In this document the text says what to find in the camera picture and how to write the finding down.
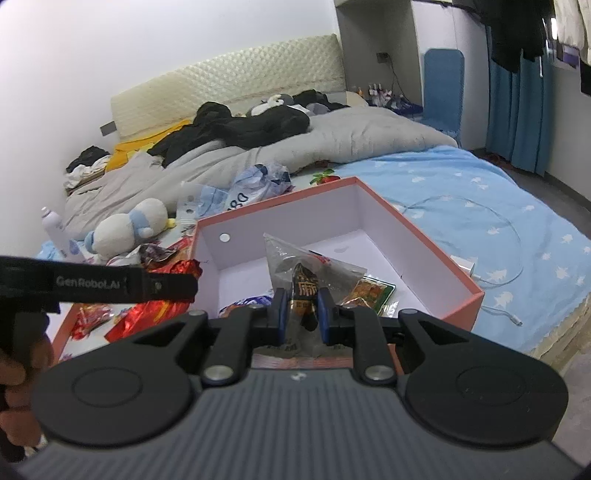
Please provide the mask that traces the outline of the person's left hand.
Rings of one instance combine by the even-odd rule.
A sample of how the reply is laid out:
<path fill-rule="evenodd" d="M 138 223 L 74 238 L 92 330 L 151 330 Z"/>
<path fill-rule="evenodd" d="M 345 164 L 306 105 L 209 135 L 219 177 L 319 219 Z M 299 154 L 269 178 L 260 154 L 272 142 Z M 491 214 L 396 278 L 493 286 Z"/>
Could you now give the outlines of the person's left hand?
<path fill-rule="evenodd" d="M 18 313 L 10 306 L 1 319 L 1 457 L 15 463 L 36 446 L 41 427 L 31 409 L 32 391 L 54 360 L 44 313 Z"/>

